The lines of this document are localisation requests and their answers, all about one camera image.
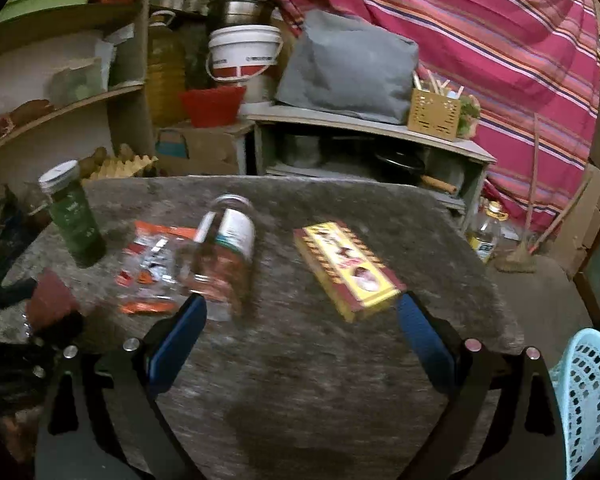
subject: floor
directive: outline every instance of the floor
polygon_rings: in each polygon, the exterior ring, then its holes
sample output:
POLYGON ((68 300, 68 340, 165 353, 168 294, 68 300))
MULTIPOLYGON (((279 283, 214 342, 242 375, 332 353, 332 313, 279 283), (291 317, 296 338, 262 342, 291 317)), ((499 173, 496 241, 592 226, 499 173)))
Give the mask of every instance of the floor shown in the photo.
POLYGON ((552 367, 570 337, 591 326, 591 321, 575 285, 560 266, 547 256, 536 256, 536 264, 533 274, 507 274, 493 266, 487 272, 517 316, 525 343, 539 348, 552 367))

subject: light blue perforated basket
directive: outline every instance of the light blue perforated basket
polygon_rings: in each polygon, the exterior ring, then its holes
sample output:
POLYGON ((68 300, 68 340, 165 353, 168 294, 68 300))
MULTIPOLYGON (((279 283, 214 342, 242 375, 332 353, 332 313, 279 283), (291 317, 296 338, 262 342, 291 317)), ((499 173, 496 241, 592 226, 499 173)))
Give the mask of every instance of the light blue perforated basket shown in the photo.
POLYGON ((600 332, 580 330, 549 375, 560 408, 571 480, 600 446, 600 332))

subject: green tray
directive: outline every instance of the green tray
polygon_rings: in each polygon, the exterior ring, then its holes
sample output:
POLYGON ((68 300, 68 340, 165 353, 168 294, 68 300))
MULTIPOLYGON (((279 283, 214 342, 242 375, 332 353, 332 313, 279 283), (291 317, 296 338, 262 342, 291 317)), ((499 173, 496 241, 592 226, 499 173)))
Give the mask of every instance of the green tray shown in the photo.
POLYGON ((44 9, 86 4, 89 0, 11 0, 0 11, 0 22, 44 9))

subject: red bowl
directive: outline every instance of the red bowl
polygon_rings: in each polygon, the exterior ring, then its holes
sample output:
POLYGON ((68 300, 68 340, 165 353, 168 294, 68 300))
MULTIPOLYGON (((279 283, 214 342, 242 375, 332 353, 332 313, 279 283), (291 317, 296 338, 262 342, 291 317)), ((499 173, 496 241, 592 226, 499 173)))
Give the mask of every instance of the red bowl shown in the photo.
POLYGON ((227 126, 235 123, 246 91, 245 86, 189 90, 180 94, 180 100, 192 126, 196 128, 227 126))

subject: gray tabletop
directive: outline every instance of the gray tabletop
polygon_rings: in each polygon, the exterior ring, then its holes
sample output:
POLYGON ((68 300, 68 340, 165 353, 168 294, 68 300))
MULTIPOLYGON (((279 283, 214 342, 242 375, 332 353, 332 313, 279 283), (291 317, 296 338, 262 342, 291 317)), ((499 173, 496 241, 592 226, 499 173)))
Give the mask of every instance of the gray tabletop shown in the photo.
MULTIPOLYGON (((107 255, 77 269, 51 225, 6 281, 55 270, 88 313, 78 343, 90 351, 142 336, 156 321, 116 309, 114 277, 133 220, 196 226, 208 202, 226 192, 248 197, 258 213, 254 316, 208 322, 174 387, 158 399, 211 479, 393 479, 446 403, 405 343, 393 309, 356 324, 340 317, 298 255, 295 228, 342 220, 461 336, 495 350, 522 347, 520 329, 478 258, 440 206, 413 187, 191 176, 108 180, 86 189, 107 255)), ((21 332, 22 305, 0 313, 0 340, 21 332)), ((116 428, 136 462, 124 422, 116 428)))

